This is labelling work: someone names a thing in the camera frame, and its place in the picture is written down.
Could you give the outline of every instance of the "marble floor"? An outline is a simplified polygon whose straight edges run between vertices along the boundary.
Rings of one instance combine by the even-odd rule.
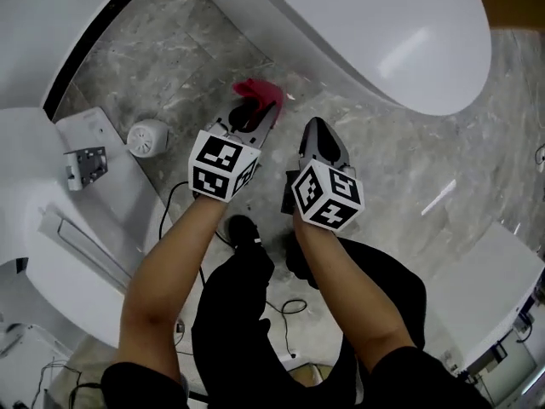
[[[464,111],[437,118],[372,96],[351,101],[332,95],[270,61],[210,0],[133,0],[92,48],[55,117],[102,107],[123,138],[144,118],[164,121],[171,130],[168,152],[140,163],[166,201],[169,190],[186,180],[198,131],[233,97],[233,82],[265,78],[282,87],[285,109],[263,147],[261,167],[228,215],[247,214],[260,228],[277,264],[269,300],[308,301],[307,311],[288,318],[291,348],[331,364],[341,333],[319,293],[287,271],[281,245],[291,229],[290,218],[279,211],[284,172],[294,166],[308,119],[320,116],[334,127],[364,183],[367,208],[343,236],[391,254],[425,281],[455,264],[496,220],[537,250],[545,228],[545,176],[534,161],[545,143],[544,44],[544,36],[534,32],[493,32],[492,67],[482,94]],[[454,180],[456,188],[423,216]],[[172,218],[191,201],[180,188]],[[204,273],[230,255],[215,239]],[[198,281],[182,311],[187,325],[200,290]],[[273,322],[272,344],[283,355],[284,323],[270,308],[266,315]],[[189,334],[179,347],[191,349]],[[181,362],[198,388],[192,359],[182,356]]]

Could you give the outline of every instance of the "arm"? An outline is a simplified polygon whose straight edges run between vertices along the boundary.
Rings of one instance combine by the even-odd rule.
[[[325,302],[367,370],[395,349],[414,347],[395,305],[356,265],[336,236],[305,223],[298,210],[294,226]]]
[[[117,362],[180,381],[174,326],[227,204],[198,197],[146,256],[123,303]]]

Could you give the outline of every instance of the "black shirt sleeve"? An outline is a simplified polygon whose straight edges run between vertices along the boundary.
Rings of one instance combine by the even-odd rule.
[[[100,382],[108,409],[173,407],[187,409],[183,387],[170,377],[144,366],[121,363],[110,366]]]
[[[473,386],[448,373],[441,362],[413,347],[385,356],[370,374],[370,407],[472,407],[491,405]]]

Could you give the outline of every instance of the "black pants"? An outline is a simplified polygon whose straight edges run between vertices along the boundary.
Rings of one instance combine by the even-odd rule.
[[[424,347],[426,289],[422,281],[389,255],[341,239],[350,257],[395,303],[415,345]],[[315,283],[304,256],[290,241],[286,263]],[[192,328],[193,353],[209,407],[354,407],[357,361],[344,337],[339,359],[320,385],[305,388],[284,369],[260,320],[274,264],[260,245],[236,250],[209,277]],[[367,372],[360,365],[366,382]]]

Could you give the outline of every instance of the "forearm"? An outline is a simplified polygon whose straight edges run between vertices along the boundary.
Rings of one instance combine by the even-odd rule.
[[[227,204],[201,196],[146,256],[132,279],[123,320],[174,326]]]
[[[399,311],[346,253],[336,236],[294,217],[295,234],[331,313],[365,366],[414,345]]]

